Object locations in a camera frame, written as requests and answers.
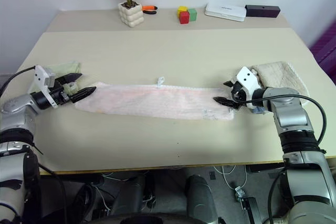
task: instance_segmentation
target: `purple object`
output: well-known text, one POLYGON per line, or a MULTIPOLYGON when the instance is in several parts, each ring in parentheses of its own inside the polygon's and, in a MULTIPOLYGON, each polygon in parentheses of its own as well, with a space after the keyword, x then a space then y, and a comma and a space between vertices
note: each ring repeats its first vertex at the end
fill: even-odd
POLYGON ((336 84, 336 21, 310 48, 315 60, 336 84))

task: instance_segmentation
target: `beige table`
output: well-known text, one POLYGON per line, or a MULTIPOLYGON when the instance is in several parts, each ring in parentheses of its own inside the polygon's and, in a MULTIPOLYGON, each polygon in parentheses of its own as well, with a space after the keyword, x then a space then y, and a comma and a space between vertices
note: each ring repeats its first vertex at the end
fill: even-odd
MULTIPOLYGON (((81 62, 81 84, 154 84, 222 87, 242 66, 290 61, 310 95, 327 113, 321 144, 336 155, 336 88, 282 16, 246 18, 243 23, 207 17, 177 23, 174 10, 145 16, 131 29, 116 11, 60 13, 21 69, 71 60, 81 62)), ((16 78, 5 99, 24 93, 32 73, 16 78)), ((321 116, 306 110, 316 131, 321 116)), ((56 171, 136 169, 180 165, 258 164, 282 159, 272 114, 254 115, 246 108, 232 121, 187 121, 78 111, 72 104, 49 109, 36 119, 40 161, 56 171)))

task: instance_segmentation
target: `floor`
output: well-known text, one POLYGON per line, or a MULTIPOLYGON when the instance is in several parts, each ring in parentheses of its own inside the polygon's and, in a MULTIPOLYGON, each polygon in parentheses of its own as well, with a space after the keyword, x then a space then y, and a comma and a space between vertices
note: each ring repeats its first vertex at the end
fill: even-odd
MULTIPOLYGON (((231 166, 225 166, 225 172, 231 170, 231 166)), ((129 178, 140 172, 119 172, 110 175, 114 178, 129 178)), ((204 177, 209 184, 212 194, 215 200, 218 216, 221 216, 227 224, 231 223, 245 223, 245 211, 242 210, 240 203, 235 199, 235 192, 228 188, 225 184, 222 174, 216 172, 213 167, 200 167, 200 168, 182 168, 182 169, 161 169, 150 171, 154 175, 155 179, 155 194, 156 205, 152 209, 152 212, 168 212, 175 214, 186 214, 186 197, 184 195, 184 185, 186 179, 194 174, 199 174, 204 177), (216 179, 211 180, 209 173, 215 172, 216 179)), ((250 197, 255 197, 259 207, 262 221, 268 218, 267 215, 267 197, 269 188, 273 179, 278 174, 279 170, 267 170, 259 173, 247 173, 247 183, 244 186, 245 193, 250 197)), ((234 172, 230 175, 226 175, 226 178, 235 187, 241 185, 244 182, 245 172, 244 166, 237 166, 234 172)), ((118 194, 118 191, 123 182, 104 179, 100 188, 107 190, 114 196, 118 194)), ((71 202, 77 193, 78 189, 82 186, 82 183, 65 182, 66 191, 68 195, 68 201, 71 202)), ((44 215, 54 211, 62 206, 62 201, 59 192, 59 186, 53 179, 42 179, 41 189, 43 194, 43 213, 44 215)), ((107 205, 111 203, 110 197, 104 194, 104 198, 107 205)), ((102 199, 98 193, 96 193, 95 207, 102 206, 102 199)), ((283 215, 287 210, 283 203, 279 189, 276 187, 273 195, 272 209, 274 216, 283 215)), ((149 208, 144 208, 142 212, 149 212, 149 208)), ((91 219, 92 213, 86 216, 86 220, 91 219)))

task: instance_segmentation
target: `light green cloth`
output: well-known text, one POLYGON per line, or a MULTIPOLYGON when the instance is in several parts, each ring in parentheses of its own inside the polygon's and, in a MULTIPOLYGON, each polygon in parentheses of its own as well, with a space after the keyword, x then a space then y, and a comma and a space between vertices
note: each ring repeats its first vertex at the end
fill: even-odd
MULTIPOLYGON (((80 73, 80 63, 77 61, 71 61, 68 63, 59 64, 59 65, 50 65, 50 66, 46 66, 46 68, 50 69, 51 72, 55 74, 55 78, 64 76, 68 73, 80 73)), ((79 90, 77 82, 64 84, 63 87, 64 87, 64 91, 67 94, 75 94, 79 90)), ((39 91, 40 90, 38 86, 34 84, 34 82, 30 85, 28 89, 28 93, 39 92, 39 91)))

